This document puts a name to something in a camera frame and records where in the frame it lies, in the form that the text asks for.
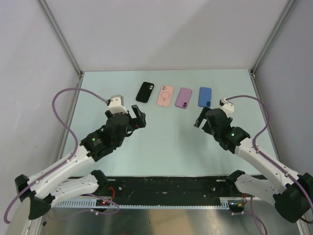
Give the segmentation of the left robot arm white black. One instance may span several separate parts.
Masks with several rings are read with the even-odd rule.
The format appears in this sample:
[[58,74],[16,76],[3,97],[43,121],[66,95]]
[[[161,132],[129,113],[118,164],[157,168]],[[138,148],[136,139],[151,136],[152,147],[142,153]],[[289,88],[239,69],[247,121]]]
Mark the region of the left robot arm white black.
[[94,170],[75,181],[67,181],[74,173],[85,169],[119,148],[132,132],[146,126],[146,115],[137,105],[132,106],[136,117],[132,118],[124,106],[109,108],[106,124],[88,134],[73,152],[41,172],[15,179],[18,198],[30,203],[28,219],[45,215],[61,201],[83,195],[104,195],[109,181],[101,170]]

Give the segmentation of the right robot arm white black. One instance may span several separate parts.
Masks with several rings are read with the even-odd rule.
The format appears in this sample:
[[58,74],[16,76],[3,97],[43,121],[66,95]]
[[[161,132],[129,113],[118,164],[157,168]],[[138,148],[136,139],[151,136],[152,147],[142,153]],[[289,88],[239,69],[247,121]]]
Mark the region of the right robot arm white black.
[[260,198],[273,205],[287,221],[295,223],[313,207],[313,177],[286,167],[271,157],[265,158],[254,146],[249,133],[232,127],[232,118],[223,109],[204,107],[196,119],[195,127],[211,135],[220,147],[253,165],[264,177],[254,179],[243,171],[233,172],[226,183],[227,193],[238,196],[241,192]]

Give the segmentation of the pink phone case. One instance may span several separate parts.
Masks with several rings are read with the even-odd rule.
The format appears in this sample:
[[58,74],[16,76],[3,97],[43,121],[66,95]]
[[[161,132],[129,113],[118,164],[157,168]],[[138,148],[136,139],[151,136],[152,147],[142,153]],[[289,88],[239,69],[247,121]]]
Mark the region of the pink phone case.
[[158,98],[157,98],[157,105],[163,106],[163,107],[169,107],[170,102],[172,99],[174,87],[169,85],[162,85]]

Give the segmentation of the black phone case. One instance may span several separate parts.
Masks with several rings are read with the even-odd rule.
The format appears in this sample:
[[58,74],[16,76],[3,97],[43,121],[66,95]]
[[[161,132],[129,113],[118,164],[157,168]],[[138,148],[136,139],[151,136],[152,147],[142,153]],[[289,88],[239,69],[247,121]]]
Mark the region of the black phone case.
[[138,102],[147,103],[149,101],[153,89],[154,89],[153,83],[143,82],[137,93],[135,100]]

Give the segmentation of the aluminium frame post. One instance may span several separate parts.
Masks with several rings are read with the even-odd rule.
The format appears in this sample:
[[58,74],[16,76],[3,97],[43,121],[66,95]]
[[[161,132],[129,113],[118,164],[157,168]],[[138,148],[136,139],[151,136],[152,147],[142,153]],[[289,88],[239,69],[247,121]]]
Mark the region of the aluminium frame post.
[[68,60],[70,61],[73,69],[75,70],[76,74],[78,75],[78,78],[81,79],[83,76],[83,71],[81,70],[77,60],[75,59],[69,44],[67,43],[61,28],[59,27],[59,24],[57,23],[50,7],[47,4],[47,1],[45,0],[37,0],[37,3],[43,12],[48,24],[50,25],[53,33],[55,34],[57,40],[60,43],[61,48],[63,49],[64,53],[66,54]]
[[282,31],[284,25],[286,24],[289,16],[291,15],[292,11],[296,7],[298,0],[288,0],[279,14],[278,19],[276,20],[273,29],[271,30],[264,46],[262,47],[259,55],[257,56],[252,68],[250,69],[250,74],[252,78],[255,78],[255,74],[260,67],[261,63],[265,59],[266,55],[269,53],[269,50],[273,46],[274,42],[276,41],[277,37],[279,36],[280,32]]

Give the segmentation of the left aluminium frame post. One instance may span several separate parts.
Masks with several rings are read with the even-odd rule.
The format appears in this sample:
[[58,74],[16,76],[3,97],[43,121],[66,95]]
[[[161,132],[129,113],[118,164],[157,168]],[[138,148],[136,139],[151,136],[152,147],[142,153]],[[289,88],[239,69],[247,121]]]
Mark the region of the left aluminium frame post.
[[37,3],[43,12],[48,24],[50,25],[53,33],[55,34],[57,40],[60,43],[61,48],[63,49],[64,53],[66,54],[68,60],[70,61],[73,69],[75,70],[76,74],[78,75],[78,78],[81,79],[83,76],[83,71],[81,70],[77,60],[75,59],[69,44],[67,43],[61,28],[59,27],[59,24],[57,23],[50,7],[47,4],[47,1],[45,0],[37,0]]

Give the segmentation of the purple phone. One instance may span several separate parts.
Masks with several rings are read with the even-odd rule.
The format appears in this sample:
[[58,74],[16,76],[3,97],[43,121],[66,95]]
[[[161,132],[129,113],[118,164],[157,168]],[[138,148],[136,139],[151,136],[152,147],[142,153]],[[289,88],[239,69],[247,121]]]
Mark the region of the purple phone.
[[179,108],[186,109],[192,94],[192,90],[189,88],[181,88],[177,99],[175,101],[175,106]]

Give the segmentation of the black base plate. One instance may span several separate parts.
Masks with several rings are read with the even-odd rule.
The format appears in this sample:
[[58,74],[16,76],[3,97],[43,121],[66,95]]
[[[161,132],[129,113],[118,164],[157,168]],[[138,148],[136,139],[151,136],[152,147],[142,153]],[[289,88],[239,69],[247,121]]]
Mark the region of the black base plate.
[[219,206],[222,197],[242,197],[226,176],[109,177],[97,196],[114,197],[122,206]]

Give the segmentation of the right aluminium frame post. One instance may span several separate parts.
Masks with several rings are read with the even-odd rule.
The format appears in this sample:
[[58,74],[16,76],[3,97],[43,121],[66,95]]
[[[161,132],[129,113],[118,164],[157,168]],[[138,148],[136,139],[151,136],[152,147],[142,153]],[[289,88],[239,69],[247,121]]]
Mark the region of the right aluminium frame post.
[[296,7],[298,0],[288,0],[279,14],[278,19],[276,20],[273,29],[271,30],[264,46],[262,47],[259,55],[257,56],[252,68],[250,69],[250,74],[252,78],[255,78],[255,74],[260,67],[261,63],[265,59],[266,55],[269,53],[269,50],[273,46],[274,42],[276,41],[277,37],[279,36],[280,32],[282,31],[284,25],[286,24],[289,16],[291,15],[292,11]]

